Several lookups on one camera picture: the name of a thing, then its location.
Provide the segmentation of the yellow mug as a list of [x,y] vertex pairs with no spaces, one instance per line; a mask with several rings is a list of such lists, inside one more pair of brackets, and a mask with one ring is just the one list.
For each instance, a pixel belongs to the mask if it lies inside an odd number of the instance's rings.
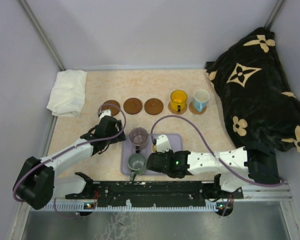
[[183,90],[174,90],[170,94],[170,107],[173,111],[180,113],[186,108],[188,95]]

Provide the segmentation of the purple glass cup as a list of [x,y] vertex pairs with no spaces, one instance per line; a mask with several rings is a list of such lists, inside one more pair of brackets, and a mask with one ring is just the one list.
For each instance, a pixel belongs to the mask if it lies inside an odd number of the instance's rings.
[[135,146],[136,153],[140,153],[141,150],[147,147],[148,136],[148,132],[142,127],[136,127],[130,132],[129,139]]

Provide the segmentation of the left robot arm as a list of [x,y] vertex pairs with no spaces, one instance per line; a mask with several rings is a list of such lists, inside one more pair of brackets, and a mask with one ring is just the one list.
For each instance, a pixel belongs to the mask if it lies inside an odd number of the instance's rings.
[[94,186],[88,177],[81,173],[70,177],[58,176],[80,161],[102,154],[109,145],[125,139],[121,120],[112,116],[101,117],[95,127],[69,147],[41,159],[29,157],[12,188],[14,199],[40,210],[54,198],[67,195],[80,195],[85,199],[91,197]]

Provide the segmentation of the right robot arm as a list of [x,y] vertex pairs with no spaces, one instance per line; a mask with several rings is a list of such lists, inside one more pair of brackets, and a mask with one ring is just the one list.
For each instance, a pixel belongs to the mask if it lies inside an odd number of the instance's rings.
[[275,151],[257,141],[240,148],[203,153],[195,151],[156,151],[148,157],[146,168],[170,178],[216,173],[213,192],[219,198],[246,185],[275,188],[284,184],[280,178]]

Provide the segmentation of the woven rattan coaster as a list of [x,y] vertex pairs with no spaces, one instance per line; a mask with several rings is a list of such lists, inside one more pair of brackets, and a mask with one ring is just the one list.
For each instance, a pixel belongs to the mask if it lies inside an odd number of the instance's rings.
[[207,110],[207,106],[205,106],[203,108],[203,110],[201,112],[197,111],[194,106],[193,106],[193,102],[191,101],[190,104],[189,104],[189,110],[194,114],[194,115],[203,115],[206,110]]
[[184,113],[187,111],[188,105],[185,104],[185,107],[184,107],[183,110],[181,110],[181,111],[176,111],[176,110],[173,110],[173,109],[172,109],[171,103],[169,102],[169,103],[168,103],[168,109],[169,109],[169,111],[170,111],[172,114],[175,114],[175,115],[182,115],[182,114],[184,114]]

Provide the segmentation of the light blue mug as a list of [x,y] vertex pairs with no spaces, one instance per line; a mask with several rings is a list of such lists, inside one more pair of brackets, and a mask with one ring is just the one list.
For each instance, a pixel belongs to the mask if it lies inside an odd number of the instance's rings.
[[194,109],[201,113],[207,106],[210,99],[210,94],[204,89],[198,89],[193,94],[192,105]]

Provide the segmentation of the dark wooden coaster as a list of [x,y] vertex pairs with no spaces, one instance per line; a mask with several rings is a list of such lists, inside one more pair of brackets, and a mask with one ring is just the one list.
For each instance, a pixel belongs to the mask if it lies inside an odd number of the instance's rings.
[[143,103],[140,99],[132,97],[124,102],[123,109],[127,114],[136,115],[143,109]]
[[158,115],[163,109],[163,102],[157,98],[150,98],[144,104],[144,110],[149,115]]
[[121,106],[116,100],[107,100],[102,104],[101,111],[110,110],[111,116],[114,117],[120,112]]

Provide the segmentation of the cream mug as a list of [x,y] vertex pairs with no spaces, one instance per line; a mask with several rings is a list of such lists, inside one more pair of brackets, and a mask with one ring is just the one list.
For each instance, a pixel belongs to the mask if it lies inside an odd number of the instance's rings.
[[152,151],[152,153],[156,153],[157,152],[157,146],[156,145],[152,145],[151,151]]

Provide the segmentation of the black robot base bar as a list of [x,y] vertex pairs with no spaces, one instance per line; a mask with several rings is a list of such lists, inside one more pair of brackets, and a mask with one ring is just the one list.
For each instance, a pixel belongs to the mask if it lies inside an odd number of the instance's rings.
[[242,189],[233,193],[204,181],[94,181],[80,193],[67,194],[67,200],[96,200],[98,207],[204,207],[206,200],[244,197]]

